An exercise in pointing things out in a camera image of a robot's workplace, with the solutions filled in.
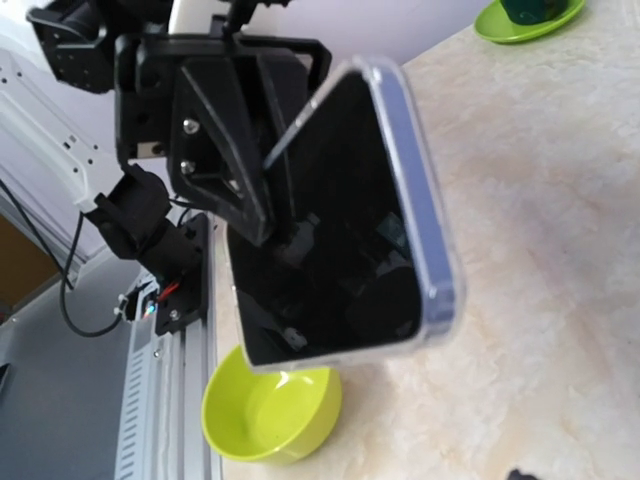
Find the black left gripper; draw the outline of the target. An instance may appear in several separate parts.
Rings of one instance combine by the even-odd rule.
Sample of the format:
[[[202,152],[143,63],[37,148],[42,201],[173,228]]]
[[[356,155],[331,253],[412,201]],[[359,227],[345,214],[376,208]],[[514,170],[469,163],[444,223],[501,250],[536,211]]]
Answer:
[[[260,246],[290,213],[289,158],[270,158],[326,79],[318,40],[139,33],[115,46],[121,160],[158,144],[178,192]]]

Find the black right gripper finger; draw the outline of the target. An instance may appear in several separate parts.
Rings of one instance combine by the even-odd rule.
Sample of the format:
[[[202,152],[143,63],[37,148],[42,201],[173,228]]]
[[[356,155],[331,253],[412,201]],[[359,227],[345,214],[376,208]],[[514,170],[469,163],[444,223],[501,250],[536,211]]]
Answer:
[[[539,480],[539,478],[520,469],[513,469],[507,474],[507,480]]]

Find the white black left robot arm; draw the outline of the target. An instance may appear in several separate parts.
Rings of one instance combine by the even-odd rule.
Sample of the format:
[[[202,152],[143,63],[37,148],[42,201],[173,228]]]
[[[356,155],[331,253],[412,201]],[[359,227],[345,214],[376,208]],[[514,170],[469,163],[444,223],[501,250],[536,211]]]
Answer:
[[[252,34],[261,1],[5,1],[1,125],[118,257],[197,263],[172,196],[264,244],[286,184],[265,159],[326,79],[316,39]]]

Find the green bowl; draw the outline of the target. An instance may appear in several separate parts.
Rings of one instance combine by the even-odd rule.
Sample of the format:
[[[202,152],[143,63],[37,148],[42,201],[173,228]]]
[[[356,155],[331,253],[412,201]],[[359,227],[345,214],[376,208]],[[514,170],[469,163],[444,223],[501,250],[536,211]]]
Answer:
[[[330,436],[342,407],[339,372],[318,368],[253,372],[241,346],[216,368],[202,400],[208,445],[238,462],[288,465]]]

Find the green saucer plate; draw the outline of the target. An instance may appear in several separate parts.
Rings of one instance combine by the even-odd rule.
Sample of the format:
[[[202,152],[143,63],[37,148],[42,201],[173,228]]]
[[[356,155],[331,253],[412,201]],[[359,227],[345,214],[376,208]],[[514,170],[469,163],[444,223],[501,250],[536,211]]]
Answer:
[[[585,0],[491,1],[476,17],[473,29],[496,44],[528,42],[562,28],[585,6]]]

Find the dark green mug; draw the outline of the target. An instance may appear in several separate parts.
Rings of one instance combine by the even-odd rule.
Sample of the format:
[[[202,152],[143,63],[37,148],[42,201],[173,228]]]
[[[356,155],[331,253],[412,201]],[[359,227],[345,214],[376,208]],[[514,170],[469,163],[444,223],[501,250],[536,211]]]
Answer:
[[[509,20],[518,25],[551,21],[568,8],[567,0],[501,0]]]

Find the front aluminium rail base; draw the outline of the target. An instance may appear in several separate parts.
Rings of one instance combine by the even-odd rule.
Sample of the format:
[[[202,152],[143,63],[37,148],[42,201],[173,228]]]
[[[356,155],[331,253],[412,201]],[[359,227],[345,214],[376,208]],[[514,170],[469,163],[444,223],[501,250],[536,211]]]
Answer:
[[[151,303],[157,289],[149,275],[135,284],[114,477],[221,479],[221,458],[201,427],[202,398],[217,366],[215,312],[158,336]]]

